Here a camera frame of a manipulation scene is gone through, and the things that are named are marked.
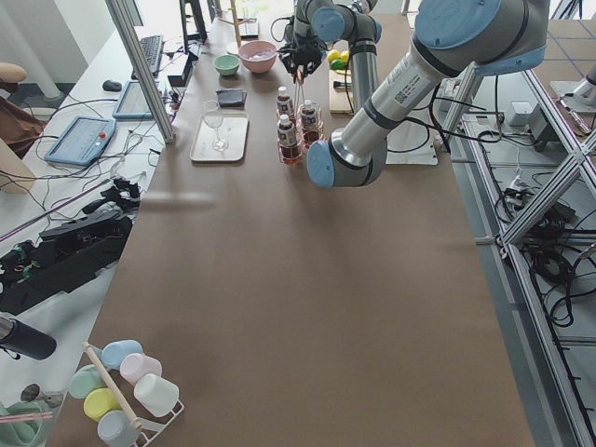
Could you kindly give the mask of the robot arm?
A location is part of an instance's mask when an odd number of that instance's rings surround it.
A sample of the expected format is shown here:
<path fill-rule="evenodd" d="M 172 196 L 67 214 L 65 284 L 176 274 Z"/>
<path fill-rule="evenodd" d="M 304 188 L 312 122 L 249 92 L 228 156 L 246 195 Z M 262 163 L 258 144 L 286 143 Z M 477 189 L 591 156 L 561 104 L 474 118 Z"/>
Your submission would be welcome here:
<path fill-rule="evenodd" d="M 360 187 L 386 164 L 388 134 L 442 79 L 469 65 L 507 75 L 539 65 L 546 50 L 546 1 L 423 1 L 408 53 L 326 142 L 315 142 L 307 171 L 321 187 Z"/>
<path fill-rule="evenodd" d="M 337 5 L 332 1 L 294 3 L 291 25 L 279 57 L 295 81 L 313 74 L 323 61 L 323 46 L 348 43 L 352 110 L 357 112 L 378 87 L 377 48 L 382 27 L 371 16 L 374 1 Z"/>

